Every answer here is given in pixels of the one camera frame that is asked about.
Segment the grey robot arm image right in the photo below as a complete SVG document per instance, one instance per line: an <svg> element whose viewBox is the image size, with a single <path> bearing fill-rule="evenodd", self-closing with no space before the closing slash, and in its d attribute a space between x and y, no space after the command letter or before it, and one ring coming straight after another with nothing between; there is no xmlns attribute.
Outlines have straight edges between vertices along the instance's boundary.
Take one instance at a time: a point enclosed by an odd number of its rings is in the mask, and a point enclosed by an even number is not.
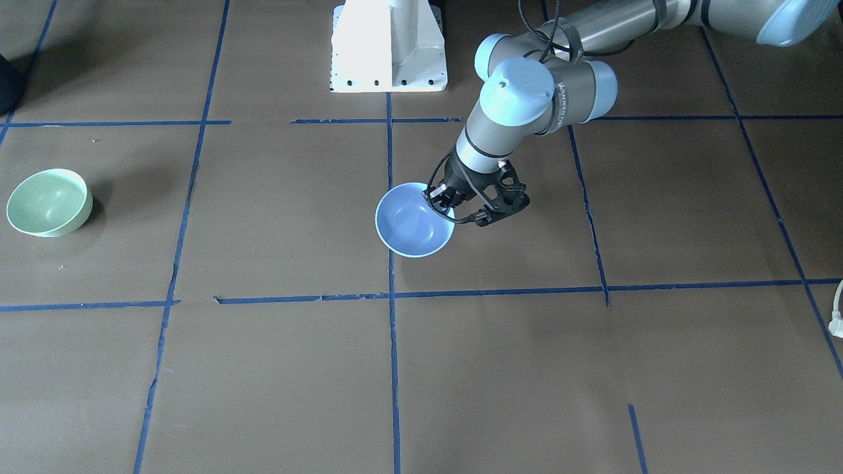
<svg viewBox="0 0 843 474"><path fill-rule="evenodd" d="M531 135L605 116L619 82L602 56L680 25L698 25L759 45L806 39L835 1L601 1L520 36L491 35L477 48L481 93L454 147L421 197L451 222L485 227L530 204L510 156Z"/></svg>

